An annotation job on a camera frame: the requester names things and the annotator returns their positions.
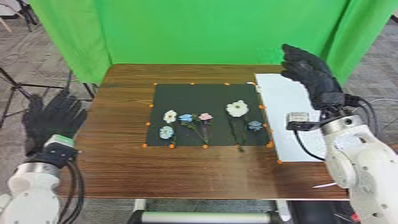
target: wooden table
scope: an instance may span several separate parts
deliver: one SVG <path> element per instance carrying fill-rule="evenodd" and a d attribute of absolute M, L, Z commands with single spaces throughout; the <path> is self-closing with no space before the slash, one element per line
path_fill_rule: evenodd
<path fill-rule="evenodd" d="M 265 146 L 142 148 L 151 113 L 153 83 L 245 83 L 254 73 L 281 66 L 114 65 L 94 104 L 77 148 L 93 198 L 345 199 L 322 163 L 277 164 Z M 61 194 L 68 193 L 68 184 Z"/>

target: black mat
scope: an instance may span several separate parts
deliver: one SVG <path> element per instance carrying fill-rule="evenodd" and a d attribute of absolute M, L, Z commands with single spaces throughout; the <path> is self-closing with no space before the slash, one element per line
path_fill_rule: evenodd
<path fill-rule="evenodd" d="M 247 120 L 258 120 L 261 123 L 263 115 L 260 110 L 260 100 L 256 87 L 247 84 L 238 85 L 183 85 L 183 84 L 158 84 L 153 98 L 153 112 L 151 112 L 151 126 L 148 129 L 146 143 L 149 146 L 167 146 L 169 140 L 160 139 L 160 128 L 167 125 L 164 121 L 164 114 L 169 110 L 178 112 L 178 116 L 183 114 L 210 113 L 213 115 L 213 123 L 210 128 L 210 146 L 231 146 L 235 145 L 235 137 L 231 134 L 231 125 L 228 120 L 226 105 L 245 101 L 249 106 L 249 113 L 245 115 Z M 268 142 L 268 135 L 265 129 L 256 133 L 244 128 L 247 133 L 245 145 L 265 145 Z M 201 146 L 203 141 L 194 131 L 181 126 L 176 122 L 176 137 L 178 146 Z"/>

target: flower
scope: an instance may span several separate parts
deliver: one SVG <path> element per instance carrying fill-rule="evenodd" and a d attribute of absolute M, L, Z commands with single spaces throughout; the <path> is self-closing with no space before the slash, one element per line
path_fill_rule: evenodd
<path fill-rule="evenodd" d="M 180 121 L 192 122 L 192 114 L 183 114 L 178 118 Z"/>
<path fill-rule="evenodd" d="M 247 128 L 251 131 L 260 131 L 263 129 L 263 124 L 258 121 L 251 121 L 247 124 Z"/>
<path fill-rule="evenodd" d="M 242 117 L 249 112 L 249 107 L 247 107 L 244 100 L 228 104 L 226 110 L 233 117 Z"/>
<path fill-rule="evenodd" d="M 160 138 L 162 139 L 169 139 L 174 135 L 174 130 L 173 130 L 173 127 L 171 126 L 164 126 L 160 128 Z"/>
<path fill-rule="evenodd" d="M 176 121 L 176 116 L 178 116 L 176 111 L 169 110 L 165 112 L 165 116 L 164 116 L 164 121 L 165 121 L 167 124 L 171 124 Z"/>
<path fill-rule="evenodd" d="M 208 121 L 208 120 L 213 119 L 213 116 L 212 116 L 208 113 L 203 113 L 201 116 L 199 116 L 199 119 L 201 119 L 203 121 Z"/>

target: white sheet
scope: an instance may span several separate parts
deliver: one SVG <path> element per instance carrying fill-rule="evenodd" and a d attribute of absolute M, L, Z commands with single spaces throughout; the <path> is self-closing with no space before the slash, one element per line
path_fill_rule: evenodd
<path fill-rule="evenodd" d="M 309 119 L 318 120 L 320 111 L 311 107 L 308 90 L 281 74 L 256 74 L 267 117 L 274 130 L 274 142 L 279 160 L 283 162 L 320 162 L 304 152 L 297 143 L 293 131 L 286 130 L 286 115 L 290 112 L 309 112 Z M 299 132 L 308 150 L 325 157 L 325 142 L 320 130 Z"/>

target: blue flower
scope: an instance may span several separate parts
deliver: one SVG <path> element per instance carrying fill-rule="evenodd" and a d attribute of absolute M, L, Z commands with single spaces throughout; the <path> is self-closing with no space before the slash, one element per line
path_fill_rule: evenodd
<path fill-rule="evenodd" d="M 251 131 L 260 131 L 263 129 L 263 124 L 258 121 L 251 121 L 247 124 L 247 128 Z"/>
<path fill-rule="evenodd" d="M 183 114 L 178 118 L 180 121 L 192 122 L 192 114 Z"/>
<path fill-rule="evenodd" d="M 162 139 L 169 139 L 174 135 L 174 130 L 173 130 L 173 127 L 171 126 L 164 126 L 160 128 L 160 138 Z"/>

